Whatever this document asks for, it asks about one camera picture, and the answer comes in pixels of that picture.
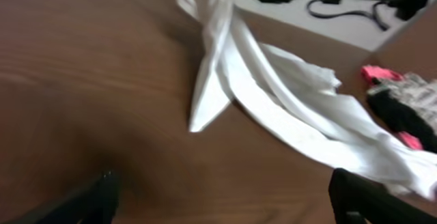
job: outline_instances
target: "wooden table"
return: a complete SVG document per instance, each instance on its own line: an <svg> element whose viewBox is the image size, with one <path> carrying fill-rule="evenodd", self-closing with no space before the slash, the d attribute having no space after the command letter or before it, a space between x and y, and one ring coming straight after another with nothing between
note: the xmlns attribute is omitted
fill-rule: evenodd
<svg viewBox="0 0 437 224"><path fill-rule="evenodd" d="M368 52L245 17L363 95ZM201 28L175 0L0 0L0 221L115 169L114 223L334 223L332 169L237 104L187 132L202 56Z"/></svg>

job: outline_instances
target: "patterned fabric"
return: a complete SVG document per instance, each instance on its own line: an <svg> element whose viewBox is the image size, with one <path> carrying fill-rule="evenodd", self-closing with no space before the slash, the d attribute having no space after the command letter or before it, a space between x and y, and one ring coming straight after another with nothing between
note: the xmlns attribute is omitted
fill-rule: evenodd
<svg viewBox="0 0 437 224"><path fill-rule="evenodd" d="M402 81L379 81L391 90L393 98L414 109L437 135L437 81L428 83L414 73L405 74Z"/></svg>

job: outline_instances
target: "white fabric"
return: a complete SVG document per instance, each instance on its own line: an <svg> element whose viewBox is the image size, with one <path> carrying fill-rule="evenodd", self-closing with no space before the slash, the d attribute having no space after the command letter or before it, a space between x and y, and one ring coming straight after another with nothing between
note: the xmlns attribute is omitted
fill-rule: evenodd
<svg viewBox="0 0 437 224"><path fill-rule="evenodd" d="M384 183L394 193L434 198L437 155L413 151L375 124L334 71L260 44L234 0L178 0L203 25L206 55L190 131L202 131L235 98L264 128L300 153Z"/></svg>

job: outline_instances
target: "black fabric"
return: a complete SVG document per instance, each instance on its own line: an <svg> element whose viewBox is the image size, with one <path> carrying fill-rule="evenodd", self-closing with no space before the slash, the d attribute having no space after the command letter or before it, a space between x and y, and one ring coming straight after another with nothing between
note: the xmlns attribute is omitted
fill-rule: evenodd
<svg viewBox="0 0 437 224"><path fill-rule="evenodd" d="M374 85L380 85L381 84L381 81L378 78L375 78L375 77L371 79L371 82Z"/></svg>
<svg viewBox="0 0 437 224"><path fill-rule="evenodd" d="M62 204L37 224L110 224L118 208L119 180L108 172L85 193Z"/></svg>
<svg viewBox="0 0 437 224"><path fill-rule="evenodd" d="M346 171L334 170L329 196L337 224L437 224L437 219Z"/></svg>
<svg viewBox="0 0 437 224"><path fill-rule="evenodd" d="M390 97L390 90L368 95L367 103L393 132L408 132L420 140L424 150L437 152L437 137L432 128L416 111Z"/></svg>

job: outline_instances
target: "white cloth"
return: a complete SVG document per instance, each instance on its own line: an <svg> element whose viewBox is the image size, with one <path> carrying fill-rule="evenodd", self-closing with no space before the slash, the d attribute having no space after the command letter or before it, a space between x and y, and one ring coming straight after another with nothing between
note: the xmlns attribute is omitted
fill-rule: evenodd
<svg viewBox="0 0 437 224"><path fill-rule="evenodd" d="M203 25L206 55L190 131L200 132L235 98L264 128L300 153L381 182L394 193L434 198L437 155L413 151L375 124L334 71L260 44L234 0L178 0Z"/></svg>

